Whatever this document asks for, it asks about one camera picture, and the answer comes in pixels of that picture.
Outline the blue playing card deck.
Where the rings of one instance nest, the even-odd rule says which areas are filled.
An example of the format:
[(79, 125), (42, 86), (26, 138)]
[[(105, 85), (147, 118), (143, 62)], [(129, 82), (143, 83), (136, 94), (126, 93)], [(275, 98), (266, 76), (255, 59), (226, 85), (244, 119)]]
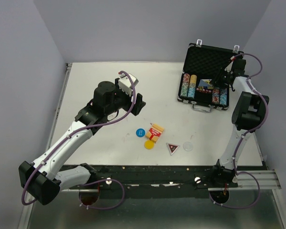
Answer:
[(198, 88), (212, 90), (214, 88), (212, 79), (201, 79), (199, 81)]

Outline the red playing card deck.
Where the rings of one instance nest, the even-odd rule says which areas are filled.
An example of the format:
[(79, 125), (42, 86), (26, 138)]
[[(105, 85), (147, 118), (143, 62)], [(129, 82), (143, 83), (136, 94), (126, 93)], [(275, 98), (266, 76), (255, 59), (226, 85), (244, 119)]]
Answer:
[(164, 128), (163, 127), (161, 127), (161, 126), (159, 126), (157, 124), (151, 124), (151, 127), (147, 131), (147, 133), (145, 134), (145, 137), (148, 140), (156, 143), (163, 132), (164, 132)]

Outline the yellow round button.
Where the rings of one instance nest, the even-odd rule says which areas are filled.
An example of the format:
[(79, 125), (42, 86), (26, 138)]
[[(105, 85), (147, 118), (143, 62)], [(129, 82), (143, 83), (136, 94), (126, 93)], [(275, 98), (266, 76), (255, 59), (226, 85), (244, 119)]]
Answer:
[(144, 147), (145, 147), (146, 149), (153, 149), (153, 148), (154, 148), (154, 145), (155, 145), (155, 143), (154, 143), (153, 141), (151, 141), (151, 140), (147, 140), (147, 141), (145, 141), (145, 143), (144, 143)]

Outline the blue poker chip stack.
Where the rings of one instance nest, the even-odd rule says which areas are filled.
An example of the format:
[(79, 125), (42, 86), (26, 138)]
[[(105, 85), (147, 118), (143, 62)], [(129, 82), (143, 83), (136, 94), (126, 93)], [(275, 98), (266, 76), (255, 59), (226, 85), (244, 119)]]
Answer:
[(196, 87), (189, 87), (188, 88), (188, 93), (187, 93), (187, 97), (188, 98), (193, 98), (194, 99), (194, 96), (195, 96), (195, 90), (196, 90)]

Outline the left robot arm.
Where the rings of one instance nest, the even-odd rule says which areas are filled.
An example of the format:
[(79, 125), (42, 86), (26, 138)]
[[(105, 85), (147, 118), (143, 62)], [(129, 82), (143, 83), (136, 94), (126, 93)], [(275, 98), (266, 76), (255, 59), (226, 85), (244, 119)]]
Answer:
[(142, 95), (135, 91), (137, 83), (130, 76), (117, 78), (114, 83), (100, 82), (93, 98), (78, 112), (64, 135), (33, 162), (24, 161), (19, 166), (23, 205), (35, 201), (47, 205), (63, 190), (77, 185), (92, 188), (96, 184), (95, 172), (87, 164), (64, 171), (61, 168), (103, 126), (121, 121), (120, 118), (109, 121), (109, 115), (118, 113), (120, 109), (125, 110), (127, 115), (137, 116), (140, 113), (146, 103)]

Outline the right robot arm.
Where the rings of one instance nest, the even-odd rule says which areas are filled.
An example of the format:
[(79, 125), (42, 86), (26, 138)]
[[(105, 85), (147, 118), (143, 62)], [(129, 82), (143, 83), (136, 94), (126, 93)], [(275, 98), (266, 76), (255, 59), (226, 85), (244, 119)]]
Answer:
[(238, 159), (252, 133), (259, 129), (268, 116), (269, 97), (260, 94), (252, 85), (251, 78), (261, 73), (260, 70), (251, 75), (244, 75), (245, 60), (243, 53), (232, 56), (227, 66), (211, 81), (214, 87), (221, 89), (231, 86), (239, 94), (238, 101), (232, 114), (233, 130), (227, 147), (212, 168), (210, 182), (215, 187), (220, 187), (226, 182), (231, 182), (238, 175)]

